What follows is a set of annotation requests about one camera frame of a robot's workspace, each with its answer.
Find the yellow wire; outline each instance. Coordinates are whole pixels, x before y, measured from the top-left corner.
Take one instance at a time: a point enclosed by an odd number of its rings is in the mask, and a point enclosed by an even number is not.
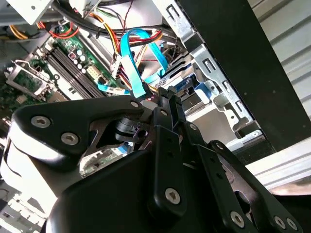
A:
[[[91,13],[91,16],[94,16],[98,21],[100,21],[103,26],[106,28],[107,32],[109,33],[110,37],[112,38],[112,44],[113,44],[113,49],[115,51],[116,54],[119,54],[118,53],[118,46],[116,44],[116,41],[114,40],[114,36],[111,32],[111,28],[108,26],[108,24],[106,24],[103,20],[103,18],[101,18],[99,15],[95,14],[95,13]]]
[[[21,33],[14,25],[11,25],[11,30],[13,29],[16,34],[18,34],[22,39],[28,39],[28,36],[26,36],[24,33]]]
[[[20,40],[23,40],[24,38],[19,36],[18,33],[14,30],[14,28],[12,27],[12,25],[10,25],[10,29],[12,31],[12,33],[14,34],[15,37],[17,37]]]
[[[112,32],[111,32],[111,28],[106,23],[104,23],[104,25],[106,26],[107,32],[110,34],[111,38],[114,38],[112,35]],[[114,47],[116,54],[119,54],[118,53],[118,46],[117,46],[116,41],[114,39],[112,39],[112,44],[113,44],[113,47]]]

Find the red wire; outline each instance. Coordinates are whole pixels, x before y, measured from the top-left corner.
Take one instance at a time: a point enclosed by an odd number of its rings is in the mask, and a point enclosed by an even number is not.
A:
[[[79,28],[77,28],[72,34],[70,34],[69,36],[58,36],[54,33],[51,33],[52,36],[59,38],[59,39],[69,39],[72,38],[73,36],[75,36],[77,33],[79,32]]]
[[[156,38],[160,33],[162,33],[162,31],[158,31],[153,36],[150,36],[149,38],[145,38],[145,39],[142,39],[142,38],[130,38],[130,42],[141,42],[141,41],[152,40],[152,39]],[[118,46],[118,51],[120,52],[120,50],[121,50],[121,43],[119,43],[119,46]]]

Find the green circuit board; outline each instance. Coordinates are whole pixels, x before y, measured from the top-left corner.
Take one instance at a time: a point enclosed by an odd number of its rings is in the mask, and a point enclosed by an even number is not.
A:
[[[65,54],[69,54],[74,50],[82,50],[83,54],[87,57],[84,62],[85,66],[95,65],[95,67],[102,73],[103,77],[108,80],[108,85],[116,87],[117,83],[111,76],[110,72],[103,67],[103,65],[95,58],[95,56],[86,49],[77,37],[72,37],[69,39],[56,39],[58,46]]]

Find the metal bracket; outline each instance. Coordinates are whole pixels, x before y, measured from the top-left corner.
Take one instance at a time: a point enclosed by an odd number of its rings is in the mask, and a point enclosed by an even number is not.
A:
[[[211,80],[217,83],[228,102],[230,102],[232,109],[223,106],[220,107],[215,102],[214,103],[219,111],[226,114],[232,130],[236,131],[243,125],[253,121],[253,118],[223,74],[221,68],[205,47],[200,35],[198,35],[195,29],[191,26],[189,20],[176,1],[167,0],[163,2],[161,0],[153,0],[153,2],[176,35],[181,39],[182,43],[186,45],[186,48],[188,48],[187,46],[191,47],[188,49],[190,50],[189,52],[193,56],[195,63],[199,66],[204,75],[210,79],[205,82],[205,85],[210,87]]]
[[[103,136],[110,122],[140,118],[143,112],[143,106],[130,96],[26,106],[13,114],[8,136],[24,153],[56,169],[71,170],[82,156],[110,143],[111,136]],[[35,119],[37,123],[31,121],[35,116],[42,116]]]
[[[51,5],[53,0],[7,0],[7,2],[29,23],[37,22]]]
[[[242,202],[250,206],[251,219],[259,232],[303,232],[295,218],[223,143],[211,141],[209,146],[218,154],[220,163],[233,174],[234,180],[231,187],[242,199]],[[297,230],[289,225],[288,219],[295,224]]]

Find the capacitor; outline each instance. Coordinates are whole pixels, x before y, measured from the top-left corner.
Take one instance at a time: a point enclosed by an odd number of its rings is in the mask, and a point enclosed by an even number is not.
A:
[[[80,56],[80,61],[81,61],[81,62],[84,62],[85,60],[86,60],[86,57],[85,57],[84,55],[81,55],[81,56]]]
[[[77,50],[77,55],[81,56],[82,55],[82,50]]]

